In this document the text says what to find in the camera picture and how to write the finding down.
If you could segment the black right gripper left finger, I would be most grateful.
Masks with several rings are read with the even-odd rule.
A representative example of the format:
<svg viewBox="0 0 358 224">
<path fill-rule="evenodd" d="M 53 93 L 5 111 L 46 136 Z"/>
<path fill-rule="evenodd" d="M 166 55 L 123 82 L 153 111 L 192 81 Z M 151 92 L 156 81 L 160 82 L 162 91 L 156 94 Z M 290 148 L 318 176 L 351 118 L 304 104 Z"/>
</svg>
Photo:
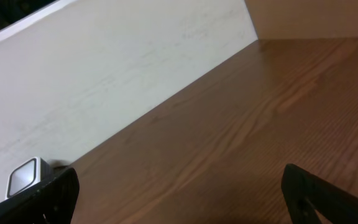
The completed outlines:
<svg viewBox="0 0 358 224">
<path fill-rule="evenodd" d="M 0 203 L 0 223 L 70 224 L 80 191 L 74 168 L 67 167 Z"/>
</svg>

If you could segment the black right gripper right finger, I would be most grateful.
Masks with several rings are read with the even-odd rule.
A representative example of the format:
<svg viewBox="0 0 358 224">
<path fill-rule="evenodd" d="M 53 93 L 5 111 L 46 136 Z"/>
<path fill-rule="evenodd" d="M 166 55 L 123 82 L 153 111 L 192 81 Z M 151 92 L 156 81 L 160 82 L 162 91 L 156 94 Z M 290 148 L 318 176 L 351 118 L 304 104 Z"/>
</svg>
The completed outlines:
<svg viewBox="0 0 358 224">
<path fill-rule="evenodd" d="M 358 198 L 294 164 L 285 166 L 281 189 L 293 223 L 358 223 Z"/>
</svg>

